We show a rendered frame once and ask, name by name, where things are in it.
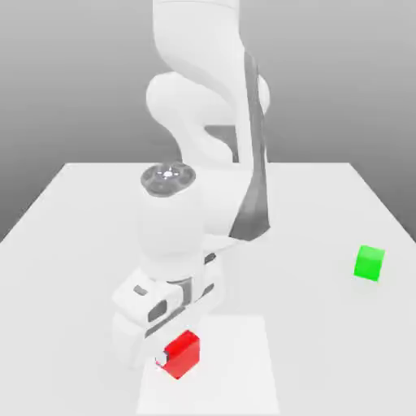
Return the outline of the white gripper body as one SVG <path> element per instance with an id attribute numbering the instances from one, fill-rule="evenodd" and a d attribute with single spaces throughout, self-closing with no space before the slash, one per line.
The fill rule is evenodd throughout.
<path id="1" fill-rule="evenodd" d="M 114 292 L 112 342 L 119 360 L 131 368 L 162 351 L 223 301 L 223 264 L 207 255 L 202 275 L 155 281 L 137 268 Z"/>

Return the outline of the small red cube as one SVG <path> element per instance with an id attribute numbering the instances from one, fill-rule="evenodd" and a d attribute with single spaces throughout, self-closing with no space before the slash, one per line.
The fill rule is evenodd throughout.
<path id="1" fill-rule="evenodd" d="M 166 362 L 162 368 L 173 378 L 180 379 L 199 363 L 200 338 L 192 331 L 184 331 L 163 352 Z"/>

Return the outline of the small green cube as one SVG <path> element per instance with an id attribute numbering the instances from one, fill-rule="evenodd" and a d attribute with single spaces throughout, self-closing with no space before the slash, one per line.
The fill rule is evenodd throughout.
<path id="1" fill-rule="evenodd" d="M 377 282 L 383 265 L 385 250 L 361 245 L 353 270 L 357 277 Z"/>

